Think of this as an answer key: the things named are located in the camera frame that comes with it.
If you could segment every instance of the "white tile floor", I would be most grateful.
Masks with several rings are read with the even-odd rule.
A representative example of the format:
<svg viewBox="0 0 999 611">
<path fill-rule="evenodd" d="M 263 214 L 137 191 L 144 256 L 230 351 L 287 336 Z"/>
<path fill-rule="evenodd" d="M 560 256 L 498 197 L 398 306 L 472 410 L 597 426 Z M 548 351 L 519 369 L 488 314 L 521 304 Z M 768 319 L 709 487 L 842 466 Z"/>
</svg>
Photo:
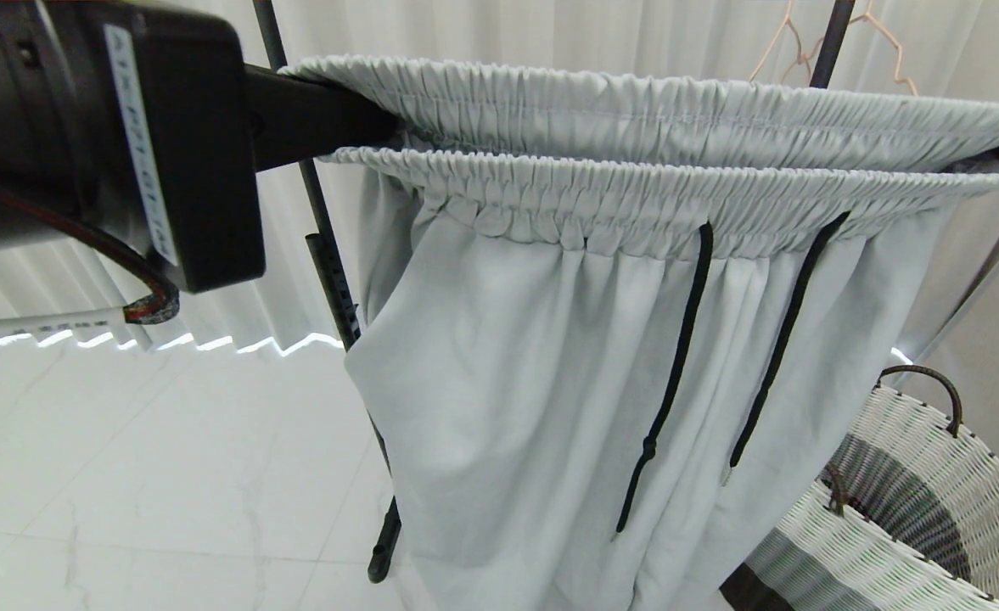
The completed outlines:
<svg viewBox="0 0 999 611">
<path fill-rule="evenodd" d="M 0 349 L 0 611 L 433 608 L 341 357 Z"/>
</svg>

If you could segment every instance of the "black drawstring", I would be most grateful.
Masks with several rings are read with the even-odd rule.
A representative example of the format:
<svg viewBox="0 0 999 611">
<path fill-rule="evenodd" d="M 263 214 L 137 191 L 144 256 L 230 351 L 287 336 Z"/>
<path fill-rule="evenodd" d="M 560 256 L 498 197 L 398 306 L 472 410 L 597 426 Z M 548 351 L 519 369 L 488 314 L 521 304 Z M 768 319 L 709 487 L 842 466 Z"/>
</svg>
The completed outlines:
<svg viewBox="0 0 999 611">
<path fill-rule="evenodd" d="M 635 488 L 638 487 L 639 475 L 643 474 L 643 467 L 646 467 L 646 463 L 650 462 L 657 453 L 658 434 L 665 426 L 669 410 L 673 409 L 676 388 L 681 385 L 681 372 L 684 371 L 688 347 L 692 344 L 696 313 L 699 311 L 699 302 L 706 287 L 706 276 L 710 274 L 710 259 L 713 250 L 714 229 L 709 223 L 706 223 L 699 228 L 699 260 L 696 263 L 696 276 L 692 281 L 692 293 L 688 294 L 688 305 L 684 310 L 684 322 L 681 324 L 681 338 L 676 342 L 676 356 L 673 357 L 673 370 L 670 371 L 669 383 L 665 387 L 665 398 L 662 399 L 661 407 L 658 409 L 658 417 L 654 418 L 654 424 L 650 425 L 650 433 L 643 440 L 643 455 L 635 463 L 635 471 L 631 472 L 631 483 L 627 485 L 627 496 L 624 498 L 623 510 L 620 511 L 620 522 L 616 523 L 616 533 L 620 533 L 627 525 L 627 515 L 631 513 L 631 503 L 635 500 Z"/>
<path fill-rule="evenodd" d="M 778 375 L 778 368 L 782 365 L 786 344 L 789 344 L 789 334 L 794 331 L 797 316 L 801 313 L 801 301 L 805 300 L 805 290 L 808 289 L 812 271 L 817 267 L 817 261 L 820 260 L 820 255 L 824 249 L 828 247 L 832 236 L 835 235 L 842 223 L 845 223 L 845 219 L 849 215 L 849 212 L 839 214 L 835 220 L 820 229 L 820 232 L 817 233 L 817 239 L 812 241 L 812 246 L 809 247 L 809 252 L 801 263 L 801 271 L 797 275 L 797 282 L 794 283 L 794 292 L 789 297 L 786 317 L 782 320 L 782 328 L 778 329 L 778 339 L 775 340 L 774 351 L 771 352 L 771 362 L 767 363 L 767 370 L 763 374 L 763 383 L 760 384 L 759 394 L 755 395 L 752 409 L 748 412 L 748 422 L 744 423 L 744 429 L 741 430 L 740 437 L 737 438 L 737 444 L 732 448 L 729 468 L 735 468 L 737 464 L 740 464 L 740 457 L 744 454 L 744 446 L 748 445 L 752 432 L 755 432 L 755 423 L 760 420 L 760 411 L 763 411 L 767 394 L 770 394 L 771 385 L 774 384 L 774 378 Z"/>
</svg>

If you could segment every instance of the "white wicker basket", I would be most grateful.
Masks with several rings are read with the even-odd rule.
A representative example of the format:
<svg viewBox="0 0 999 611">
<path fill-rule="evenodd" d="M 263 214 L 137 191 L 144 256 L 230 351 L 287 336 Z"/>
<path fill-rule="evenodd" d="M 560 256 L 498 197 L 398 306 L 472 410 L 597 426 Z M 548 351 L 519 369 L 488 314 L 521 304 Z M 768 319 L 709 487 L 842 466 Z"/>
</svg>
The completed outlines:
<svg viewBox="0 0 999 611">
<path fill-rule="evenodd" d="M 956 417 L 877 385 L 832 460 L 842 494 L 813 483 L 723 585 L 734 608 L 999 610 L 999 460 L 944 376 L 899 371 L 945 384 Z"/>
</svg>

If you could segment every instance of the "brown handle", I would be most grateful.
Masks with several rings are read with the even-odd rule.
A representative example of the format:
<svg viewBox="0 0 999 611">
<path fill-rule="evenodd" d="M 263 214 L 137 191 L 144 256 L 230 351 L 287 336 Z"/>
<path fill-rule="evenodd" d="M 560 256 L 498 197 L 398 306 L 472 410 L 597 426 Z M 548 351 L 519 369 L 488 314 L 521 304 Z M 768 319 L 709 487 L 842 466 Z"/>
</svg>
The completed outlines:
<svg viewBox="0 0 999 611">
<path fill-rule="evenodd" d="M 832 498 L 828 502 L 828 509 L 835 512 L 835 515 L 841 517 L 845 513 L 845 506 L 850 504 L 850 497 L 845 492 L 845 484 L 842 483 L 842 476 L 838 472 L 838 468 L 835 464 L 828 463 L 824 465 L 824 471 L 828 472 L 830 476 L 830 488 L 832 488 Z"/>
<path fill-rule="evenodd" d="M 960 391 L 956 390 L 956 386 L 953 385 L 952 380 L 948 379 L 945 374 L 936 370 L 930 370 L 929 367 L 922 367 L 922 365 L 895 365 L 895 367 L 888 367 L 886 370 L 880 372 L 880 378 L 903 372 L 927 375 L 930 378 L 936 379 L 937 382 L 941 383 L 941 386 L 945 387 L 945 390 L 948 390 L 948 395 L 952 398 L 952 421 L 948 423 L 946 430 L 952 434 L 952 437 L 960 436 L 960 424 L 963 423 L 963 402 L 960 400 Z"/>
</svg>

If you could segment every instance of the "gathered fabric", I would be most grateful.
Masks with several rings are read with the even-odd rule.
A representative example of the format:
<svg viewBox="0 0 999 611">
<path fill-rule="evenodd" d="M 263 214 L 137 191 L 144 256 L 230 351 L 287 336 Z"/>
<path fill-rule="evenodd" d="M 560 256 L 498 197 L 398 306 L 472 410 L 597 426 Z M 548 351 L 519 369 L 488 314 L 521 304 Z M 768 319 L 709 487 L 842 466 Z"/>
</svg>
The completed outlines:
<svg viewBox="0 0 999 611">
<path fill-rule="evenodd" d="M 346 365 L 442 610 L 701 603 L 861 409 L 999 104 L 308 59 L 405 120 Z"/>
</svg>

